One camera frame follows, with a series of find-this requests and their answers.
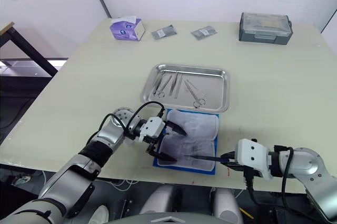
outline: gray plastic box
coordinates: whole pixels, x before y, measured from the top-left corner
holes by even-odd
[[[286,45],[292,34],[287,15],[241,14],[239,41]]]

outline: purple tissue box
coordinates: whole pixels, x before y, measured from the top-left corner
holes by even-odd
[[[110,26],[110,30],[116,40],[127,41],[140,41],[145,32],[145,28],[140,18],[137,18],[135,24],[127,21],[113,23]]]

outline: gray packet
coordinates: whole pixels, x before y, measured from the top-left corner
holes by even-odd
[[[202,40],[203,38],[206,38],[206,37],[209,37],[209,36],[212,36],[213,34],[216,34],[216,30],[211,27],[210,25],[204,27],[204,28],[201,28],[201,29],[198,29],[194,32],[191,32],[191,34],[196,37],[196,39],[199,41],[199,40]]]
[[[152,34],[152,37],[155,40],[158,40],[159,38],[168,37],[168,36],[172,36],[174,34],[177,34],[177,32],[174,29],[173,25],[169,25],[169,26],[164,27],[162,29],[159,29],[155,32],[152,32],[151,34]]]

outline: metal tray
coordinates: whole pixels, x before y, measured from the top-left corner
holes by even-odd
[[[176,84],[170,95],[176,75]],[[168,79],[170,80],[167,85],[160,91]],[[158,101],[165,107],[173,109],[222,113],[229,105],[229,75],[222,69],[158,64],[151,70],[145,83],[141,101]]]

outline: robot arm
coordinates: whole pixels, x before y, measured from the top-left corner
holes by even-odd
[[[58,224],[63,223],[64,218],[75,217],[95,189],[92,182],[126,136],[131,139],[138,137],[139,141],[149,143],[149,154],[175,161],[167,154],[154,151],[166,126],[186,134],[178,125],[163,121],[160,116],[151,117],[147,121],[134,115],[128,108],[117,109],[108,124],[94,134],[87,145],[48,180],[38,199],[23,205],[0,223]]]
[[[223,155],[235,161],[222,164],[240,171],[251,167],[255,176],[271,180],[283,176],[289,154],[282,146],[270,151],[256,141],[242,139],[236,146],[235,156],[232,152]],[[294,149],[288,174],[305,186],[309,200],[326,222],[337,223],[337,178],[328,173],[320,155],[307,148]]]

